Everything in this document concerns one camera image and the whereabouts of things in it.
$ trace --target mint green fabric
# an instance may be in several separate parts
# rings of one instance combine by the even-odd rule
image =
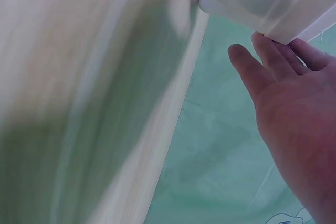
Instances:
[[[145,224],[312,224],[256,125],[227,48],[253,31],[211,17]],[[313,41],[336,55],[336,27]]]

